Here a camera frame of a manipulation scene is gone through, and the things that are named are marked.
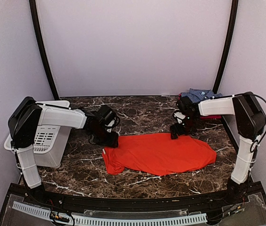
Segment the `right black frame post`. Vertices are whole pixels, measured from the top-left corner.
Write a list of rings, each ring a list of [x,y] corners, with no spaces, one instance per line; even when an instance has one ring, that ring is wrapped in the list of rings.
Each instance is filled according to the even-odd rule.
[[[238,12],[238,5],[239,5],[238,0],[232,0],[231,11],[230,11],[230,16],[229,16],[229,23],[228,23],[228,28],[227,28],[227,32],[226,32],[225,41],[224,41],[224,48],[223,48],[222,56],[220,59],[219,68],[218,68],[218,71],[216,74],[214,86],[212,89],[212,91],[215,94],[219,90],[219,87],[220,87],[220,84],[222,81],[222,77],[224,74],[226,62],[228,59],[228,55],[229,55],[229,51],[230,51],[230,47],[231,47],[231,42],[232,42],[232,38],[233,38],[233,32],[234,32],[237,12]]]

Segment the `orange garment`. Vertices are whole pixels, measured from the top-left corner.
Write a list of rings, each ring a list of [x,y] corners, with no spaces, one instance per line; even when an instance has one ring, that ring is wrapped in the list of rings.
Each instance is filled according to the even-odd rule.
[[[190,136],[172,139],[169,133],[120,136],[117,148],[105,147],[102,157],[108,174],[128,168],[156,176],[199,170],[215,163],[216,152]]]

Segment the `left black frame post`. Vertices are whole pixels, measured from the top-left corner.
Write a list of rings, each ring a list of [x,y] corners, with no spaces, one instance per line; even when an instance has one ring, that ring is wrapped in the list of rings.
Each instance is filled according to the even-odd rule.
[[[45,44],[44,44],[43,37],[42,37],[41,24],[40,24],[40,20],[38,16],[38,9],[37,9],[37,1],[29,0],[29,6],[30,6],[30,12],[31,12],[31,17],[32,17],[32,22],[33,22],[34,33],[35,33],[40,57],[42,60],[42,65],[43,65],[45,75],[47,78],[47,82],[49,84],[54,100],[59,100],[57,87],[53,79],[53,75],[50,69],[50,64],[49,64],[46,49],[45,49]]]

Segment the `black frame post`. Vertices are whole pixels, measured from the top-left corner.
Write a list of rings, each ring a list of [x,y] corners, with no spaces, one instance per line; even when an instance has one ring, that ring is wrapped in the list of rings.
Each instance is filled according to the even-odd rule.
[[[232,42],[232,38],[233,38],[233,32],[234,32],[237,12],[238,12],[238,5],[239,5],[238,0],[232,0],[231,11],[230,11],[230,16],[229,16],[229,23],[228,23],[228,28],[227,28],[227,32],[226,32],[225,41],[224,41],[224,48],[223,48],[222,56],[220,59],[219,68],[218,68],[218,71],[216,74],[214,86],[212,89],[212,91],[215,94],[219,90],[219,87],[220,87],[220,84],[222,81],[222,77],[224,74],[226,62],[228,59],[228,55],[229,55],[229,51],[230,51],[230,47],[231,47],[231,42]]]
[[[40,20],[38,16],[38,9],[37,9],[37,1],[29,0],[29,6],[30,6],[30,12],[31,12],[31,17],[32,17],[32,22],[33,22],[34,33],[35,33],[40,57],[42,60],[42,65],[43,65],[45,75],[47,78],[47,82],[49,84],[54,100],[59,100],[57,87],[53,79],[53,75],[50,69],[50,64],[49,64],[46,49],[45,49],[45,44],[44,44],[43,37],[42,37],[41,24],[40,24]]]

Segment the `red folded garment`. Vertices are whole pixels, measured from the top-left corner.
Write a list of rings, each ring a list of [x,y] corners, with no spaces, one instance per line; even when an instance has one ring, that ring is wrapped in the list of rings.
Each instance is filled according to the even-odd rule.
[[[198,103],[193,103],[188,97],[178,97],[176,105],[180,112],[186,116],[191,116],[192,118],[200,119],[221,119],[220,115],[200,115]]]

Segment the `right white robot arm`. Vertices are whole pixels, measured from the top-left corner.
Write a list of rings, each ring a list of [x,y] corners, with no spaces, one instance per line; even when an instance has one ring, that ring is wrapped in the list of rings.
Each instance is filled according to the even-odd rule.
[[[176,123],[170,126],[172,139],[188,135],[193,131],[196,118],[212,115],[233,115],[239,134],[239,150],[236,163],[230,177],[234,185],[247,181],[256,161],[258,146],[266,135],[266,114],[259,103],[261,97],[252,93],[240,93],[225,97],[212,96],[198,103],[188,97],[179,97],[178,109],[173,117]]]

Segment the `blue checked shirt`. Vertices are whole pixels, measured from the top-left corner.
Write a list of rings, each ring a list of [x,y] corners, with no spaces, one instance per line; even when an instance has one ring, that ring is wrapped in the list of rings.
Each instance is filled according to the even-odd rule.
[[[193,103],[199,103],[212,97],[222,97],[223,95],[221,93],[215,94],[210,89],[189,89],[188,92],[182,92],[179,96],[188,97]]]

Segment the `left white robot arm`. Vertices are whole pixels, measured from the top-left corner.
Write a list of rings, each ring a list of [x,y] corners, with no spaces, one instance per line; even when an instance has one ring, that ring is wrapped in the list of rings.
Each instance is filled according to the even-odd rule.
[[[67,127],[86,130],[96,145],[118,147],[118,134],[113,128],[120,118],[109,106],[97,111],[62,106],[61,101],[37,102],[25,97],[8,120],[11,150],[15,152],[25,182],[31,188],[30,197],[38,205],[49,201],[48,194],[39,186],[42,181],[33,153],[38,127]]]

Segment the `white plastic laundry basket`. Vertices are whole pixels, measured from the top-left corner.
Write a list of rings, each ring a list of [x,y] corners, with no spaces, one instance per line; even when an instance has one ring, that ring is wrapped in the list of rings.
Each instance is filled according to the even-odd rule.
[[[21,113],[22,108],[32,103],[65,108],[70,106],[69,101],[66,100],[37,102],[32,97],[25,97],[15,110],[16,115],[19,112]],[[50,168],[60,167],[70,130],[70,127],[53,125],[42,125],[37,127],[33,144],[33,154],[37,166]],[[12,149],[12,144],[12,137],[9,134],[5,140],[4,148],[15,152],[15,150]]]

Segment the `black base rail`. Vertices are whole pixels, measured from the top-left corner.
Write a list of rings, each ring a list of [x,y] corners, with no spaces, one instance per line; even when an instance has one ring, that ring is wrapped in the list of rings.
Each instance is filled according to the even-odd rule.
[[[261,192],[263,187],[260,182],[251,183],[244,191],[218,191],[208,194],[191,196],[154,198],[154,199],[110,199],[91,198],[76,195],[67,195],[46,191],[43,187],[35,191],[28,190],[25,186],[10,184],[8,194],[18,195],[25,202],[47,206],[52,210],[64,212],[84,212],[85,210],[103,210],[120,212],[146,212],[187,209],[188,211],[200,210],[209,213],[212,218],[218,218],[221,208],[227,205],[235,206],[245,204],[250,200],[250,195]]]

